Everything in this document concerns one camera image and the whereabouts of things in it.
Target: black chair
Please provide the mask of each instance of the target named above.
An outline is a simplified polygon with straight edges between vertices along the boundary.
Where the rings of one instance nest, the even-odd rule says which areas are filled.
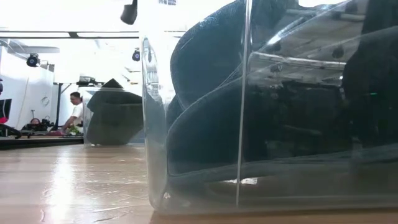
[[[15,128],[12,128],[5,124],[0,124],[0,136],[2,137],[15,136],[15,139],[19,139],[21,138],[22,134],[20,131],[16,130]]]

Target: camera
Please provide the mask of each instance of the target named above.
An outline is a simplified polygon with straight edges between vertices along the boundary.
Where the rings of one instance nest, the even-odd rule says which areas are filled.
[[[135,62],[138,62],[140,60],[140,53],[139,53],[139,49],[136,49],[134,51],[134,53],[132,54],[132,60]]]
[[[40,66],[40,59],[38,54],[30,54],[29,58],[26,60],[26,64],[29,67],[35,68]]]
[[[47,119],[42,119],[41,125],[45,126],[46,128],[54,126],[54,122],[50,122]]]

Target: man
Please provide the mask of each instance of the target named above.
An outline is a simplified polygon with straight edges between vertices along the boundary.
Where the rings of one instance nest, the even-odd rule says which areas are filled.
[[[75,105],[75,108],[70,118],[62,126],[62,131],[66,131],[70,126],[74,126],[80,133],[83,133],[83,103],[80,93],[71,93],[70,102]]]

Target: glass display case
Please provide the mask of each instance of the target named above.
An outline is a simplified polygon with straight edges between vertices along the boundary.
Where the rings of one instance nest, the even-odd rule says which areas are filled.
[[[156,210],[397,206],[396,1],[164,2],[138,9]]]

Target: table surface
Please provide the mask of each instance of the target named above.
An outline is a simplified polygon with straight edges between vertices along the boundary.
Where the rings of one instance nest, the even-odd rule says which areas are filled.
[[[0,151],[0,219],[29,223],[398,223],[396,211],[164,216],[148,202],[143,147]]]
[[[21,136],[20,139],[54,139],[54,138],[62,138],[62,136],[30,136],[28,138],[28,136]]]

